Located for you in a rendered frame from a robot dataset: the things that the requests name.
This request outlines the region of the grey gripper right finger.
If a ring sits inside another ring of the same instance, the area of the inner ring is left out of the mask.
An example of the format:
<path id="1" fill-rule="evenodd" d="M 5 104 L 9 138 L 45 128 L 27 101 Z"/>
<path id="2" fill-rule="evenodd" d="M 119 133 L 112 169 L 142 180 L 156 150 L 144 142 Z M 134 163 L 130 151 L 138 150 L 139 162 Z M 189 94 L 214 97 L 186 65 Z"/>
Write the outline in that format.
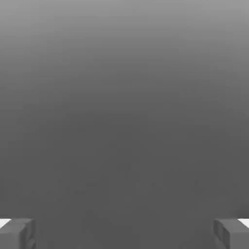
<path id="1" fill-rule="evenodd" d="M 249 218 L 215 219 L 216 249 L 249 249 Z"/>

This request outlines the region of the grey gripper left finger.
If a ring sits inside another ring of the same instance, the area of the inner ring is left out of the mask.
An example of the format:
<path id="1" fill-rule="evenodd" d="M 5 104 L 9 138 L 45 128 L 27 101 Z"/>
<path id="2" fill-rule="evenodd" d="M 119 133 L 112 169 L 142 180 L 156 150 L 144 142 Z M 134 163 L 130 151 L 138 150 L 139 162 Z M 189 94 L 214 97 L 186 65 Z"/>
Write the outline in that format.
<path id="1" fill-rule="evenodd" d="M 0 218 L 0 249 L 36 249 L 36 221 Z"/>

